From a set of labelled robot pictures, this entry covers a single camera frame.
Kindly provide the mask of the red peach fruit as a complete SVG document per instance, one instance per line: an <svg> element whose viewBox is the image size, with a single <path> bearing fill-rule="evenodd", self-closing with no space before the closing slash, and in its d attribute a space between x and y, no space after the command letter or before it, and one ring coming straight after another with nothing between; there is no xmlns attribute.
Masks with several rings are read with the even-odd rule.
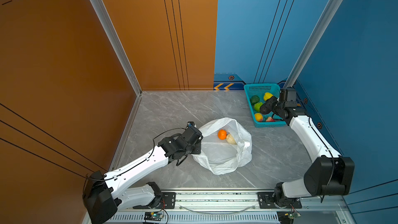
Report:
<svg viewBox="0 0 398 224"><path fill-rule="evenodd" d="M268 117L267 119L266 119L266 122L275 122L276 120L275 119L273 119L272 117Z"/></svg>

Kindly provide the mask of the yellow lemon fruit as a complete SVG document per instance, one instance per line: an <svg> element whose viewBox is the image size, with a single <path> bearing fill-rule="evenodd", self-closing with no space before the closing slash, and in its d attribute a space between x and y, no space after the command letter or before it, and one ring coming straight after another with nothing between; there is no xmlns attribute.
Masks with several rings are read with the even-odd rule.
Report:
<svg viewBox="0 0 398 224"><path fill-rule="evenodd" d="M272 95L271 93L266 92L266 93L264 94L263 99L264 99L264 101L267 101L267 100L269 100L269 99L272 98L272 97L273 97L273 95Z"/></svg>

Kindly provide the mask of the yellow orange fruit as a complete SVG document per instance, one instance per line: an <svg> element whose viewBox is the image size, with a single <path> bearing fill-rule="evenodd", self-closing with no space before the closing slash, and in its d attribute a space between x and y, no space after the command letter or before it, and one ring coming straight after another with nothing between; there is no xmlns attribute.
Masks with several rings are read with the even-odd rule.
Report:
<svg viewBox="0 0 398 224"><path fill-rule="evenodd" d="M260 113L255 113L255 120L256 120L257 122L262 122L262 121L264 120L264 117L263 117L263 115L260 114Z"/></svg>

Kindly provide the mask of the dark green fruit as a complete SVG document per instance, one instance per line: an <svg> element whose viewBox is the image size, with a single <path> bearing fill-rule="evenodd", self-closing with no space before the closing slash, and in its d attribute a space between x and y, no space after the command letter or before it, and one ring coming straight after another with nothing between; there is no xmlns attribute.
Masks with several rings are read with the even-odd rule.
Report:
<svg viewBox="0 0 398 224"><path fill-rule="evenodd" d="M259 103L260 102L260 98L257 96L257 95L253 95L251 98L250 98L250 104L252 105L252 106L254 106L255 104L257 104L257 103Z"/></svg>

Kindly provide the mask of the white plastic bag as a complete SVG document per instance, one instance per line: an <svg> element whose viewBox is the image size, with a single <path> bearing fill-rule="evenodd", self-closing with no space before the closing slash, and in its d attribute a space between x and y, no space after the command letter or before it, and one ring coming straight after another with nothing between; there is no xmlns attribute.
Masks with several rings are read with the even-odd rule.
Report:
<svg viewBox="0 0 398 224"><path fill-rule="evenodd" d="M203 135L201 153L193 155L193 159L214 175L234 172L252 160L252 136L237 120L228 117L215 119L199 130ZM220 140L217 136L219 130L231 133L237 144Z"/></svg>

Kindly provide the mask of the teal plastic basket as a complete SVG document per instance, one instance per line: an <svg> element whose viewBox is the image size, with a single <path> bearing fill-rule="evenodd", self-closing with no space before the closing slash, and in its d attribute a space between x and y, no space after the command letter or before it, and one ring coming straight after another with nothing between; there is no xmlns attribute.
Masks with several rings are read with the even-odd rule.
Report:
<svg viewBox="0 0 398 224"><path fill-rule="evenodd" d="M278 84L247 84L244 86L244 91L256 128L274 128L286 125L281 117L271 110L266 110L267 100L279 99L280 86Z"/></svg>

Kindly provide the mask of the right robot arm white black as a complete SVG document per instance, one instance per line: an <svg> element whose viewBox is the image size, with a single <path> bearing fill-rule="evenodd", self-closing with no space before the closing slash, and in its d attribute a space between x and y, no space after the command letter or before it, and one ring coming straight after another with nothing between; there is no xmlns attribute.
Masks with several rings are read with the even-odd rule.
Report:
<svg viewBox="0 0 398 224"><path fill-rule="evenodd" d="M312 161L303 178L276 185L274 204L285 208L300 198L348 195L354 174L354 161L343 157L329 144L307 111L280 102L274 96L266 101L264 107L280 117L298 135Z"/></svg>

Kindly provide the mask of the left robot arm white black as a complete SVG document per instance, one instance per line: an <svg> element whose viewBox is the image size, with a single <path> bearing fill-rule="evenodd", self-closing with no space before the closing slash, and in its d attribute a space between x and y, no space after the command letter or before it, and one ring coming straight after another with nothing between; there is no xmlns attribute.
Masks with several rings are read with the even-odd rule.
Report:
<svg viewBox="0 0 398 224"><path fill-rule="evenodd" d="M114 171L96 171L86 177L84 206L93 224L103 224L118 211L131 207L163 207L163 193L155 182L128 189L151 172L176 161L181 164L190 154L201 152L201 131L189 122L182 133L163 138L152 150Z"/></svg>

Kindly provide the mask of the left circuit board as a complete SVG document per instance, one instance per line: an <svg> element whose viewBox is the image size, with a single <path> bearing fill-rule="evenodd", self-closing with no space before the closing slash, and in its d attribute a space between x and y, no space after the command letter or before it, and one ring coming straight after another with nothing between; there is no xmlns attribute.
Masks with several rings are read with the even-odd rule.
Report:
<svg viewBox="0 0 398 224"><path fill-rule="evenodd" d="M145 212L143 216L144 224L160 224L165 223L166 217L164 212Z"/></svg>

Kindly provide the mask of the circuit board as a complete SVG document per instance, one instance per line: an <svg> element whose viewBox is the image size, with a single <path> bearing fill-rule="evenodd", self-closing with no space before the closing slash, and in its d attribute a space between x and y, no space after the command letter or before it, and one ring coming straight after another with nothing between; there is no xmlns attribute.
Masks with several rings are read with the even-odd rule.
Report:
<svg viewBox="0 0 398 224"><path fill-rule="evenodd" d="M165 223L166 217L164 212L145 212L143 216L144 224L160 224Z"/></svg>
<svg viewBox="0 0 398 224"><path fill-rule="evenodd" d="M301 217L301 213L294 212L277 212L280 224L294 224L294 220Z"/></svg>

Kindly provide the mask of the right circuit board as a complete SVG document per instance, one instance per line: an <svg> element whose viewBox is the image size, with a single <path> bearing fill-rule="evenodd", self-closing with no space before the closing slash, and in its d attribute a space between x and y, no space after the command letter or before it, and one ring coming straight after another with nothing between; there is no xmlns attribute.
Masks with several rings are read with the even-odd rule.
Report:
<svg viewBox="0 0 398 224"><path fill-rule="evenodd" d="M277 212L280 224L294 224L294 220L301 217L301 213L294 212Z"/></svg>

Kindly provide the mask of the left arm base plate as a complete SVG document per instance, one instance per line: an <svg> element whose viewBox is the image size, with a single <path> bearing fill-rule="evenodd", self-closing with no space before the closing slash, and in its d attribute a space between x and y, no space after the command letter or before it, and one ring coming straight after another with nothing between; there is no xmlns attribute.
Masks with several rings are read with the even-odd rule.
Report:
<svg viewBox="0 0 398 224"><path fill-rule="evenodd" d="M174 209L176 203L175 192L164 192L162 196L156 196L149 205L139 205L133 207L133 209Z"/></svg>

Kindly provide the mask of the aluminium front rail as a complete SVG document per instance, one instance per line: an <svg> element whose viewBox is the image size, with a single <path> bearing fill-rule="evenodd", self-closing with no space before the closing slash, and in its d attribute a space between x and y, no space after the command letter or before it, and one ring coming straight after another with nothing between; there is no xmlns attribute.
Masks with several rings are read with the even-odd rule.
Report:
<svg viewBox="0 0 398 224"><path fill-rule="evenodd" d="M347 204L340 196L300 198L288 200L286 206L275 204L271 190L254 189L171 189L162 191L162 201L156 208L182 209L197 212L234 212L239 209L272 209L285 211L294 208L298 211L346 211Z"/></svg>

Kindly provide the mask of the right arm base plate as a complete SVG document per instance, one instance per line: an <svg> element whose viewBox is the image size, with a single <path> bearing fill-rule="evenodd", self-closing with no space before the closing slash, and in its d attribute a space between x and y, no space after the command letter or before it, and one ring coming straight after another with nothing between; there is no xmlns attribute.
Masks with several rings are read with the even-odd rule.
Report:
<svg viewBox="0 0 398 224"><path fill-rule="evenodd" d="M278 198L275 196L274 192L266 191L258 192L257 197L260 209L288 209L291 207L295 209L302 208L301 200L299 198Z"/></svg>

